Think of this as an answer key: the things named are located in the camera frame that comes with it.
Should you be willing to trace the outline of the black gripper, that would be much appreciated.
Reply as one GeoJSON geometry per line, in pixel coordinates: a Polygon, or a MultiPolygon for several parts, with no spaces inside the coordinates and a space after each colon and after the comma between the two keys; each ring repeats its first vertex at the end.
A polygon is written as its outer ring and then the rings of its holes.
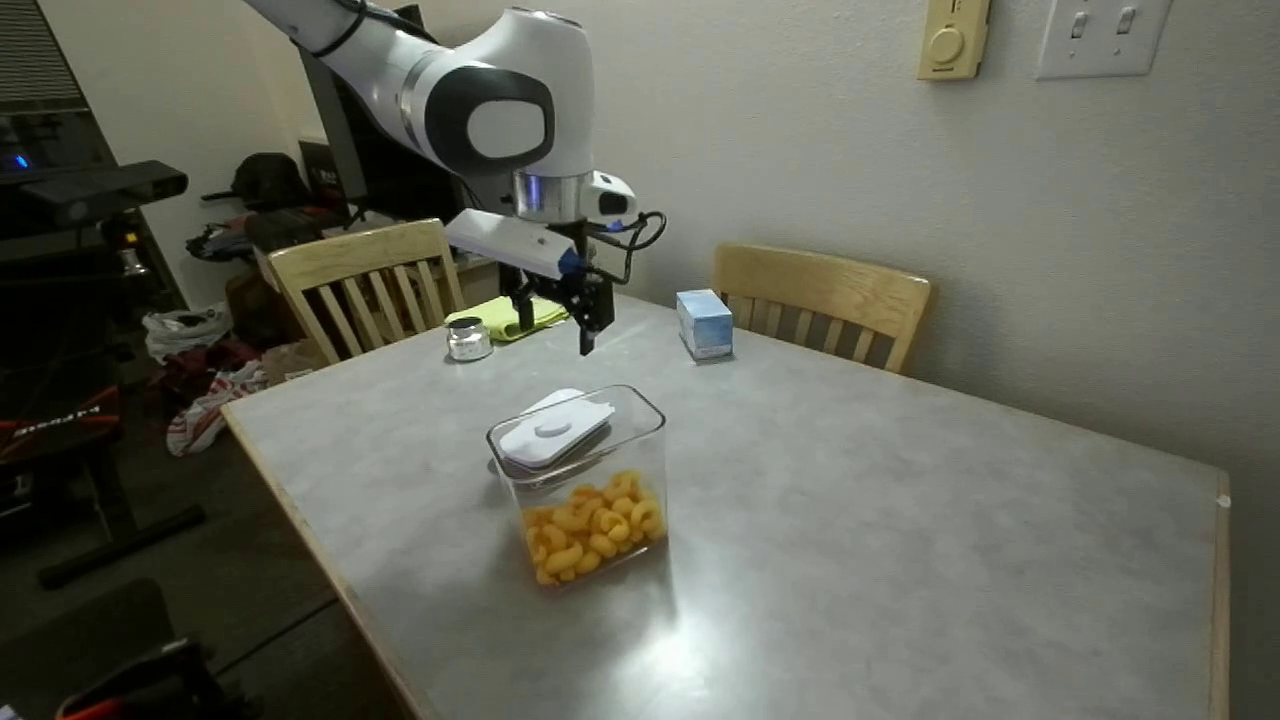
{"type": "Polygon", "coordinates": [[[593,357],[594,331],[615,319],[615,304],[612,279],[587,259],[583,228],[506,219],[499,249],[499,290],[515,309],[515,329],[532,331],[532,299],[545,295],[574,319],[574,353],[593,357]]]}

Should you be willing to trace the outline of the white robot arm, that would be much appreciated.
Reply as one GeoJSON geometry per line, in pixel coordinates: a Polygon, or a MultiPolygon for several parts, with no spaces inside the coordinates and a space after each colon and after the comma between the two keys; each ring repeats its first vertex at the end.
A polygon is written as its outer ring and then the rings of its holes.
{"type": "Polygon", "coordinates": [[[462,182],[499,178],[462,205],[448,244],[504,266],[519,325],[532,299],[561,304],[578,353],[615,319],[615,275],[593,238],[639,219],[634,193],[593,162],[594,70],[578,21],[504,6],[480,35],[435,45],[367,0],[248,0],[304,54],[338,74],[377,126],[462,182]]]}

